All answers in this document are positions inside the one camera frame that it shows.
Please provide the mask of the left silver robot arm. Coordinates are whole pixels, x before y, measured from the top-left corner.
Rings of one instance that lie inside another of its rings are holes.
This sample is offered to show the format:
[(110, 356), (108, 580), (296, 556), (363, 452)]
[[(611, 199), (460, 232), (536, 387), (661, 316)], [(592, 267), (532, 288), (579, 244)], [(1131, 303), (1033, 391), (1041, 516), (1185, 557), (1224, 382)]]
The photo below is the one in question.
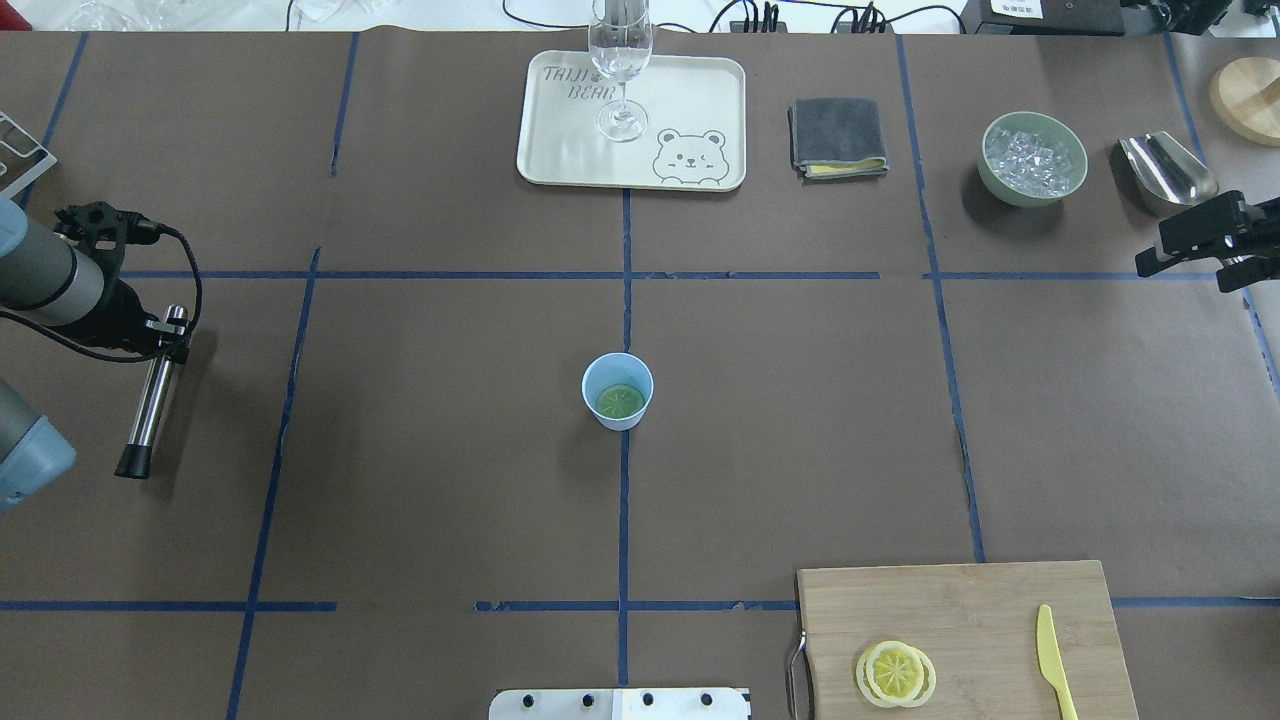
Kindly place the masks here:
[(3, 316), (56, 343), (105, 363), (147, 363), (129, 439), (115, 474), (145, 480), (166, 396), (189, 356), (201, 307), (147, 313), (122, 278), (127, 249), (180, 231), (108, 202), (72, 205), (46, 227), (12, 200), (3, 201)]

